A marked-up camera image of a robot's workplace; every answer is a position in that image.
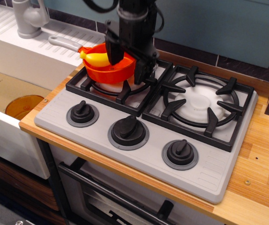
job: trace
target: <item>faucet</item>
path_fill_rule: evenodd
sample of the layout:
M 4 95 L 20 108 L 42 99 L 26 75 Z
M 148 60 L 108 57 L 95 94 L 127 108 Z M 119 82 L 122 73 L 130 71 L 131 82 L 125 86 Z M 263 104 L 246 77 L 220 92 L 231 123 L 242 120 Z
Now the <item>faucet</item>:
M 14 15 L 21 38 L 34 38 L 42 31 L 41 27 L 49 22 L 44 0 L 38 0 L 40 8 L 33 8 L 30 0 L 12 0 Z

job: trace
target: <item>black cast iron grate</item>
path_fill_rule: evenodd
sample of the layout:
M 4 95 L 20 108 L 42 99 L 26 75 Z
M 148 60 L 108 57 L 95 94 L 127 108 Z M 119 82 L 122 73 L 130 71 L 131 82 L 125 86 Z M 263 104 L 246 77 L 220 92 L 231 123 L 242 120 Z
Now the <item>black cast iron grate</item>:
M 67 84 L 66 90 L 75 93 L 77 95 L 83 96 L 85 98 L 94 100 L 96 102 L 102 103 L 109 107 L 118 109 L 120 111 L 129 113 L 133 116 L 139 117 L 143 112 L 145 106 L 153 97 L 154 93 L 159 89 L 164 78 L 169 75 L 172 71 L 172 63 L 157 60 L 158 66 L 165 68 L 164 72 L 160 75 L 158 79 L 152 74 L 150 78 L 145 82 L 145 84 L 136 89 L 131 90 L 127 81 L 124 81 L 123 88 L 121 92 L 112 92 L 99 87 L 95 81 L 93 81 L 87 74 L 87 70 L 84 67 L 81 69 Z M 83 79 L 83 83 L 77 86 L 77 84 Z M 147 94 L 140 102 L 137 107 L 133 107 L 127 104 L 127 99 L 130 96 L 134 96 L 142 91 L 146 91 Z
M 183 75 L 174 79 L 177 73 L 181 73 Z M 218 121 L 218 118 L 214 114 L 212 109 L 208 108 L 208 122 L 197 123 L 183 118 L 176 112 L 177 109 L 179 109 L 186 103 L 186 99 L 169 102 L 169 93 L 185 93 L 186 90 L 180 86 L 177 86 L 177 84 L 181 81 L 186 80 L 192 87 L 194 87 L 196 85 L 195 79 L 200 79 L 202 81 L 213 83 L 216 86 L 219 86 L 220 88 L 216 91 L 217 95 L 226 94 L 232 98 L 233 103 L 223 101 L 217 102 L 219 106 L 221 106 L 230 113 L 226 118 L 222 119 L 221 121 Z M 239 98 L 236 91 L 241 91 L 247 94 L 247 98 L 243 106 L 239 105 Z M 235 142 L 236 136 L 243 120 L 245 110 L 248 107 L 253 91 L 253 87 L 237 83 L 237 80 L 233 77 L 231 77 L 229 80 L 226 80 L 217 76 L 199 72 L 198 67 L 195 66 L 192 68 L 186 68 L 177 65 L 170 74 L 170 76 L 166 77 L 166 79 L 163 81 L 161 88 L 158 89 L 157 93 L 154 95 L 154 98 L 146 107 L 146 110 L 143 112 L 142 118 L 167 129 L 194 138 L 198 141 L 210 144 L 212 146 L 230 152 L 232 150 L 233 144 Z M 161 97 L 165 105 L 165 110 L 161 113 L 161 115 L 156 116 L 151 113 L 151 111 Z M 171 120 L 171 117 L 175 118 L 180 123 Z M 229 142 L 213 137 L 213 132 L 217 127 L 223 126 L 232 120 L 236 121 L 236 126 Z M 204 128 L 205 130 L 200 131 L 200 129 L 194 129 L 195 127 Z

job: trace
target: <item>black cable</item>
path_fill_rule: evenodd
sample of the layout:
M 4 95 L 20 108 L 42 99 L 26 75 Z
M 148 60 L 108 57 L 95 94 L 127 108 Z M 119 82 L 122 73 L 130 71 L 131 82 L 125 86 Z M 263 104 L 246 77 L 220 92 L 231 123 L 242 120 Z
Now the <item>black cable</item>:
M 162 24 L 161 24 L 160 28 L 158 28 L 157 30 L 154 31 L 155 33 L 158 33 L 164 28 L 164 15 L 163 15 L 162 11 L 157 7 L 157 5 L 155 5 L 155 8 L 156 8 L 159 16 L 162 18 Z
M 100 6 L 96 5 L 93 0 L 83 0 L 83 2 L 86 3 L 89 8 L 93 9 L 98 13 L 108 13 L 116 8 L 119 0 L 113 0 L 112 6 L 109 8 L 101 8 Z

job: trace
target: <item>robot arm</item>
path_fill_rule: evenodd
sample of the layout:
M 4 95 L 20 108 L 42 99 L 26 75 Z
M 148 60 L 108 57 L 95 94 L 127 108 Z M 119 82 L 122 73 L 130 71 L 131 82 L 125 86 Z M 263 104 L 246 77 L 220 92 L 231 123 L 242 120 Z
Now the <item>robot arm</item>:
M 118 0 L 108 9 L 95 5 L 92 0 L 91 9 L 98 12 L 108 12 L 115 8 Z M 117 9 L 119 23 L 106 21 L 107 34 L 105 44 L 109 61 L 112 65 L 120 62 L 127 52 L 136 59 L 134 82 L 140 84 L 146 81 L 153 73 L 159 53 L 153 46 L 153 35 L 156 32 L 156 19 L 159 13 L 163 15 L 155 4 L 156 0 L 119 0 Z

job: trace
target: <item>blue wall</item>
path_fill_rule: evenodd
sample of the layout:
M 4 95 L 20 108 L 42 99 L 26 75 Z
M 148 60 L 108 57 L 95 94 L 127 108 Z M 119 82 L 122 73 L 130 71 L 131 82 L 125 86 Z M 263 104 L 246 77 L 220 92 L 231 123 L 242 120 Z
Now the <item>blue wall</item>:
M 94 1 L 103 7 L 112 3 Z M 118 20 L 115 10 L 98 14 L 82 0 L 45 0 L 45 4 L 102 23 Z M 165 27 L 155 37 L 269 67 L 269 0 L 157 0 L 157 5 L 164 14 Z

